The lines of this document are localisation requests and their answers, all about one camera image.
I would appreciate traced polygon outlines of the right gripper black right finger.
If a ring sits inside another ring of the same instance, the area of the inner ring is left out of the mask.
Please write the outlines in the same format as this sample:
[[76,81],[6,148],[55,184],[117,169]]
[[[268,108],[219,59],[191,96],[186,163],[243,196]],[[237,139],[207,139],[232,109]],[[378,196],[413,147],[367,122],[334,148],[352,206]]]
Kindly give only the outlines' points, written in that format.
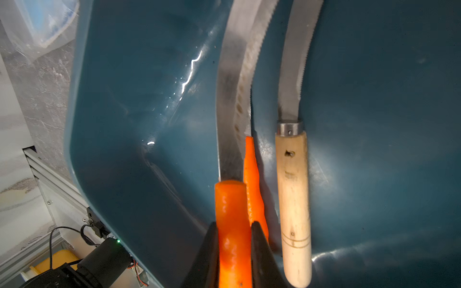
[[286,288],[259,222],[251,225],[252,282],[254,288]]

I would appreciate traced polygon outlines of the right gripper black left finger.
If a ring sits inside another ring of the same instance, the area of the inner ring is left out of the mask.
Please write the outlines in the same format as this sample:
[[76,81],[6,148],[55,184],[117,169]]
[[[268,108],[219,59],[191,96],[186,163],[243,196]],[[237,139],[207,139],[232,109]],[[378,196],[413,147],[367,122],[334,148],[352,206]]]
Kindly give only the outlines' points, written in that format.
[[212,222],[181,288],[218,288],[219,244],[216,222]]

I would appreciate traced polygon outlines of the orange handle sickle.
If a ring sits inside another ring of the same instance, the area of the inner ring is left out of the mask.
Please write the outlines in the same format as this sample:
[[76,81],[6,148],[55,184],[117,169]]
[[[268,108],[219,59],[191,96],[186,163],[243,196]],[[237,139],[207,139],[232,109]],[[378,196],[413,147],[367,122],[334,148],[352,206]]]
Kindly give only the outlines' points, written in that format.
[[277,7],[277,1],[260,1],[255,20],[247,39],[238,86],[237,100],[241,112],[235,113],[235,123],[243,127],[244,164],[243,181],[247,187],[247,210],[250,224],[259,222],[264,236],[268,238],[265,206],[260,190],[260,174],[256,159],[255,140],[252,136],[251,89],[256,65],[268,26]]
[[221,288],[250,288],[252,283],[251,228],[247,188],[243,181],[245,130],[249,98],[243,95],[249,75],[245,55],[260,1],[234,1],[218,63],[216,129],[218,183],[216,222]]

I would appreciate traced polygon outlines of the wooden handle sickle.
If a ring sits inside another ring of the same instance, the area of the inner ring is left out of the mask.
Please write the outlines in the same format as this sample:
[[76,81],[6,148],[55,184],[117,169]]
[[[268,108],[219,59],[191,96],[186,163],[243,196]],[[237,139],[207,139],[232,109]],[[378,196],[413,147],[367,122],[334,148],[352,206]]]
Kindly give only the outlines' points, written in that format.
[[295,288],[312,281],[307,134],[299,120],[307,55],[322,1],[294,1],[280,67],[276,133],[283,269]]

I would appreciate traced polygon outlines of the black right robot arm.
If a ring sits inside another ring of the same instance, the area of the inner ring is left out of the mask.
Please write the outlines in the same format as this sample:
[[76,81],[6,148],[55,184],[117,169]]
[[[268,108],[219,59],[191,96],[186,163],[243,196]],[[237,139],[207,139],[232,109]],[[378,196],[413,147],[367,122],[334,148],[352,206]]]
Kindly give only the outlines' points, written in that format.
[[[87,257],[28,280],[25,288],[108,288],[134,264],[128,251],[108,238]],[[183,288],[284,288],[259,222],[249,222],[246,205],[218,205]]]

